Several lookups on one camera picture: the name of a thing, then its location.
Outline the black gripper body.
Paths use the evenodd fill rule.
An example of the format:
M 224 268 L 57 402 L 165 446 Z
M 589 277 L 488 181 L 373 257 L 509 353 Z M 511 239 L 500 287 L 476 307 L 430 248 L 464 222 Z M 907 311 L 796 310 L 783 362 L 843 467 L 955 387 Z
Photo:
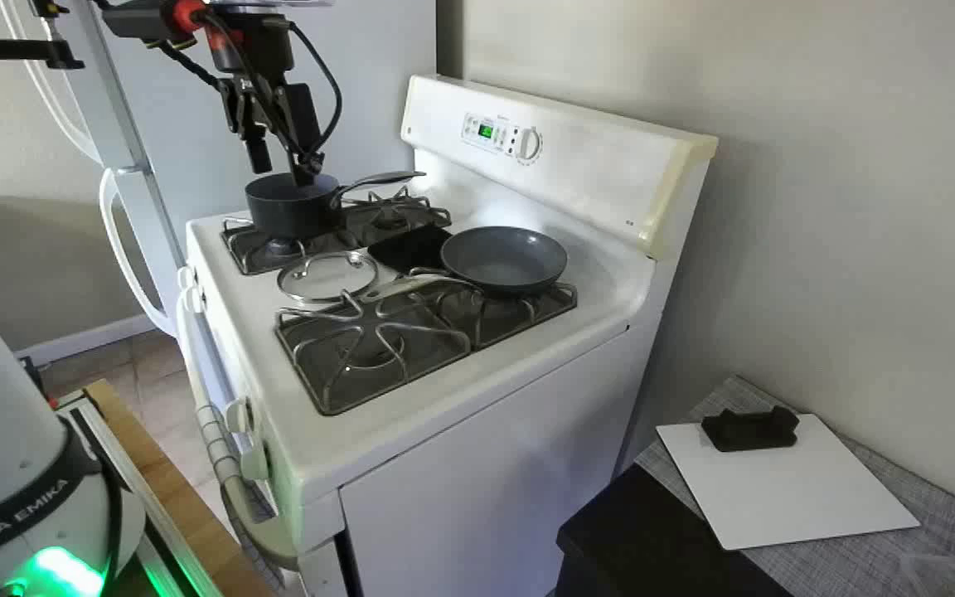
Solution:
M 209 9 L 206 37 L 212 62 L 245 84 L 260 120 L 287 149 L 320 149 L 324 142 L 314 100 L 304 84 L 293 84 L 293 19 L 282 14 Z

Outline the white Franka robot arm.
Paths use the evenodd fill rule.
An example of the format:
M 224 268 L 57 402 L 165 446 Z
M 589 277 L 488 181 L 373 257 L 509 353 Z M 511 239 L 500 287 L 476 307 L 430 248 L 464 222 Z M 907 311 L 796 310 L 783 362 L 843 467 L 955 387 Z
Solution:
M 277 135 L 296 182 L 324 162 L 304 84 L 293 84 L 298 28 L 271 6 L 216 0 L 95 0 L 115 37 L 144 39 L 198 76 L 224 100 L 228 129 L 245 142 L 254 174 L 270 174 L 264 135 Z

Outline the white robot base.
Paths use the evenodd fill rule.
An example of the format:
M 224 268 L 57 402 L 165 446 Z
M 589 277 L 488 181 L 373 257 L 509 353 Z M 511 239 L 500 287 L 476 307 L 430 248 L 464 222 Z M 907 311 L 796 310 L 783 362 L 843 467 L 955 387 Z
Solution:
M 103 597 L 144 503 L 0 340 L 0 597 Z

